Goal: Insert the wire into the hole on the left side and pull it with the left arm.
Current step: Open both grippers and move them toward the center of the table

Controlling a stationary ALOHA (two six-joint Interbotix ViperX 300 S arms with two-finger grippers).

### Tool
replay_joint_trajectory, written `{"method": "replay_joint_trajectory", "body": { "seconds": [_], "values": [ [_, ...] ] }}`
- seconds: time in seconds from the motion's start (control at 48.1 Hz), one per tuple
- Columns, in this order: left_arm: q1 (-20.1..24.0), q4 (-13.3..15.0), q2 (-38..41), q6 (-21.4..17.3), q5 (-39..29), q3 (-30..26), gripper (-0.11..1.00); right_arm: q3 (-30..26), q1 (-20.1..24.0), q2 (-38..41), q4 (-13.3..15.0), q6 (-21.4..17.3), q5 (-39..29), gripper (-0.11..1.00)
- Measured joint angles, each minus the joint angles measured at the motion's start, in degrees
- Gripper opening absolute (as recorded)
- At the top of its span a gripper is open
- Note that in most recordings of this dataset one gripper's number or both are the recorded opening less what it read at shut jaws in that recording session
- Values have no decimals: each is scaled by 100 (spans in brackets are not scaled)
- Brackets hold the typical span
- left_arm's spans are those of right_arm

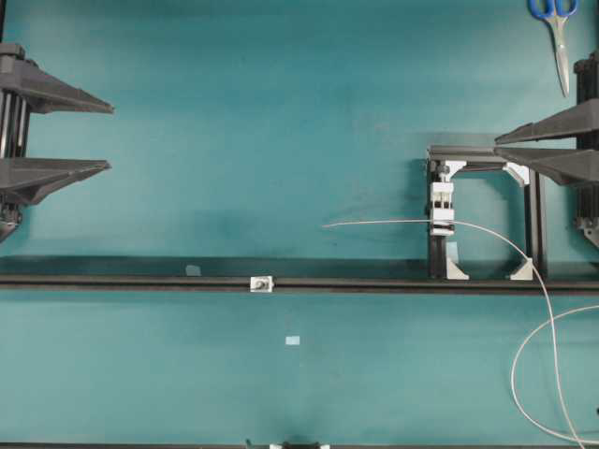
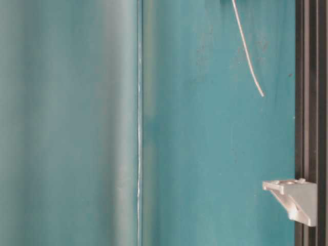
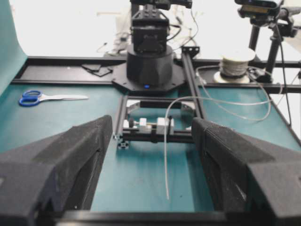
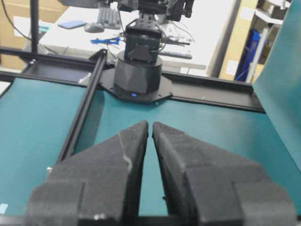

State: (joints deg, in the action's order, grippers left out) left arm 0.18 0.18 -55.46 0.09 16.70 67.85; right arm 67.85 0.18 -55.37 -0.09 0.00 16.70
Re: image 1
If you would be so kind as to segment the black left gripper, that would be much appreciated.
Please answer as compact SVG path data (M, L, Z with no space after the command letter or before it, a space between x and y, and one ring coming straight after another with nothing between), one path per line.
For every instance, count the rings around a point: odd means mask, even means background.
M24 55L24 49L18 44L1 45L2 241L21 224L20 205L37 205L68 185L111 168L106 160L24 157L31 113L28 104L34 113L40 114L57 111L114 112L111 104L62 82L34 65L12 65L23 61Z

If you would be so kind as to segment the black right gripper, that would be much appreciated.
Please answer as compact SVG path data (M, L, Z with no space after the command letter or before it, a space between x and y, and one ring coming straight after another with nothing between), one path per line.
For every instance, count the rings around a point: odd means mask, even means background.
M508 162L526 166L559 185L576 188L577 229L590 242L598 242L598 104L583 103L598 97L598 57L574 65L578 105L536 123L526 123L495 139L496 145L548 139L577 138L577 149L495 147L494 153Z

